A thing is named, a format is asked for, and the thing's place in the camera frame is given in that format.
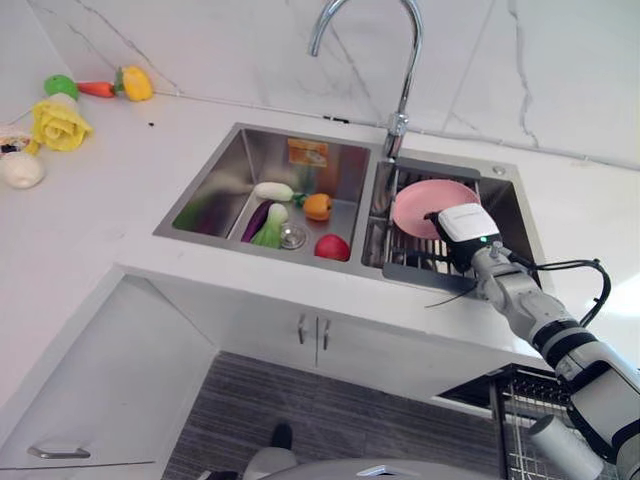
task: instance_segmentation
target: eggplant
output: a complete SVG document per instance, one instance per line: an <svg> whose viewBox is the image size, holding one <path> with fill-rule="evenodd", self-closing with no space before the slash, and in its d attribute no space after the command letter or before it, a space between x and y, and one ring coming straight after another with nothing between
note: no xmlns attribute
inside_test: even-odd
<svg viewBox="0 0 640 480"><path fill-rule="evenodd" d="M253 236L258 233L258 230L262 228L264 222L267 220L267 215L269 215L269 207L273 205L275 202L273 200L265 200L256 211L253 212L251 218L249 219L249 223L247 224L247 228L242 234L241 242L249 243Z"/></svg>

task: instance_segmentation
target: garlic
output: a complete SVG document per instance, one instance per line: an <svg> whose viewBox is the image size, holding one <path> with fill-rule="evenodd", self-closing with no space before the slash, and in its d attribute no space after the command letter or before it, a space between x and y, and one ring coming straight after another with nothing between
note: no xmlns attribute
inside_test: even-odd
<svg viewBox="0 0 640 480"><path fill-rule="evenodd" d="M11 152L0 157L0 176L13 188L30 188L44 178L44 165L26 152Z"/></svg>

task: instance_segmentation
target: faucet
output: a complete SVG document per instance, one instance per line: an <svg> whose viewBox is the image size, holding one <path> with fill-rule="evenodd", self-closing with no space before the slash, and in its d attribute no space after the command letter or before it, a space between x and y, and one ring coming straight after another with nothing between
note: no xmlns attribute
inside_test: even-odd
<svg viewBox="0 0 640 480"><path fill-rule="evenodd" d="M309 42L309 54L311 56L318 56L318 50L320 49L320 42L322 41L322 34L324 33L325 28L327 28L331 18L333 18L340 7L347 3L347 1L348 0L329 0L324 6L324 9L320 13L318 20L316 20L316 24L313 27L313 33L311 34L311 41ZM409 57L409 66L407 67L407 72L404 76L404 83L402 84L402 94L400 95L398 109L389 117L387 138L385 139L383 147L385 156L391 161L395 161L395 159L398 158L402 139L404 134L407 132L409 116L405 110L407 107L407 101L409 100L409 92L411 91L411 84L413 83L416 65L418 63L418 55L420 55L420 49L422 48L422 17L416 0L400 0L400 2L411 18L411 26L413 27L413 46L411 56Z"/></svg>

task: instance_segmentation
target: white radish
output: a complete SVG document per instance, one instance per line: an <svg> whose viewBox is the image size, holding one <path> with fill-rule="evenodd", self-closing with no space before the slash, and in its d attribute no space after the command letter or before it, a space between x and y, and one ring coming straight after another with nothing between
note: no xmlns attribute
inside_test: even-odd
<svg viewBox="0 0 640 480"><path fill-rule="evenodd" d="M274 202L289 202L293 197L293 190L289 185L277 182L262 182L253 188L256 196Z"/></svg>

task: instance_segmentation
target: orange bell pepper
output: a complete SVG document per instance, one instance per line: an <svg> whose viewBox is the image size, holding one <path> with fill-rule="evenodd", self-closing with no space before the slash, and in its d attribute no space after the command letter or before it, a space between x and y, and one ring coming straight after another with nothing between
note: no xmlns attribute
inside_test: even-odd
<svg viewBox="0 0 640 480"><path fill-rule="evenodd" d="M302 207L307 218L324 222L331 215L331 197L326 193L316 193L308 197Z"/></svg>

